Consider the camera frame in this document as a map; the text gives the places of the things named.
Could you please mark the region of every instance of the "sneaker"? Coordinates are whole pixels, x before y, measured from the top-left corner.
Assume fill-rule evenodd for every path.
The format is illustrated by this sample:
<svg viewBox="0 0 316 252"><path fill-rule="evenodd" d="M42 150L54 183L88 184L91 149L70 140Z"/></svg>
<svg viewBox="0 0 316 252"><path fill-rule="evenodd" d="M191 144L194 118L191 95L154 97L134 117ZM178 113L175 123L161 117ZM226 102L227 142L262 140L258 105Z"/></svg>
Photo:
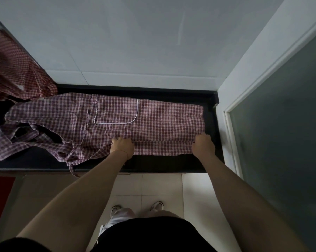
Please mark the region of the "sneaker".
<svg viewBox="0 0 316 252"><path fill-rule="evenodd" d="M155 202L150 210L163 210L164 209L164 204L162 202Z"/></svg>
<svg viewBox="0 0 316 252"><path fill-rule="evenodd" d="M114 214L116 213L116 211L120 210L122 208L122 206L120 205L115 205L114 207L111 208L111 212L110 212L110 218L112 218L114 216Z"/></svg>

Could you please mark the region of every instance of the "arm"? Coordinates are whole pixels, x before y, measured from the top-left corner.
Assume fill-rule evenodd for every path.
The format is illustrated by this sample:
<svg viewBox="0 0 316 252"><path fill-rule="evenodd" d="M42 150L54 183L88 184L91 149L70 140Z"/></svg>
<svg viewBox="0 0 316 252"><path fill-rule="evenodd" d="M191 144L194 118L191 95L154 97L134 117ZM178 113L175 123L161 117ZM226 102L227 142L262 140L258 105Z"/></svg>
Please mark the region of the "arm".
<svg viewBox="0 0 316 252"><path fill-rule="evenodd" d="M242 251L309 251L278 212L215 156L209 135L197 135L192 149L210 177Z"/></svg>
<svg viewBox="0 0 316 252"><path fill-rule="evenodd" d="M85 251L114 181L134 153L131 139L113 139L110 155L59 193L18 234L53 252Z"/></svg>

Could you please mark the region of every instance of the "person's left arm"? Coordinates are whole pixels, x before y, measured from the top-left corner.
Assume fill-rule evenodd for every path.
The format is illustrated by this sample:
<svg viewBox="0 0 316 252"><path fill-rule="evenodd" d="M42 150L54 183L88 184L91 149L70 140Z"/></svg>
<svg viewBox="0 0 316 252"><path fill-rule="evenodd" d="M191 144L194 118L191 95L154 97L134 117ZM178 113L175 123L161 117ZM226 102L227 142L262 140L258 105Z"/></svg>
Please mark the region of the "person's left arm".
<svg viewBox="0 0 316 252"><path fill-rule="evenodd" d="M86 250L114 181L134 153L131 139L112 141L110 155L51 200L17 237L37 241L53 252Z"/></svg>

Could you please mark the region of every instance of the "black sleeve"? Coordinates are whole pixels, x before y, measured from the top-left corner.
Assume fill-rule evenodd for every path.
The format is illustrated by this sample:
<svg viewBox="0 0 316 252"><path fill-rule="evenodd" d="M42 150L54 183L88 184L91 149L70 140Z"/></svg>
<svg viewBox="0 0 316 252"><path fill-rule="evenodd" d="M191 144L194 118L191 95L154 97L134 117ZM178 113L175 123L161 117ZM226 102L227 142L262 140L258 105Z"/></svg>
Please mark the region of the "black sleeve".
<svg viewBox="0 0 316 252"><path fill-rule="evenodd" d="M0 242L0 252L4 251L50 252L50 250L43 245L27 238L12 238Z"/></svg>

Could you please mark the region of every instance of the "white pants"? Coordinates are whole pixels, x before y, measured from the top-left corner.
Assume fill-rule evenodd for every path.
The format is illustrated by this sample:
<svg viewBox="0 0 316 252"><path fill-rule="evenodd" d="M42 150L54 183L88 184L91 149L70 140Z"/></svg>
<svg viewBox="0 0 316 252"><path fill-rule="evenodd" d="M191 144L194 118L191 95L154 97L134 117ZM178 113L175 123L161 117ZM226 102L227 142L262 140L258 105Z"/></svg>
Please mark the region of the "white pants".
<svg viewBox="0 0 316 252"><path fill-rule="evenodd" d="M178 217L176 214L167 210L150 210L143 215L143 217ZM130 208L121 208L113 215L106 225L101 225L98 236L100 236L109 227L118 224L120 222L136 218L135 213Z"/></svg>

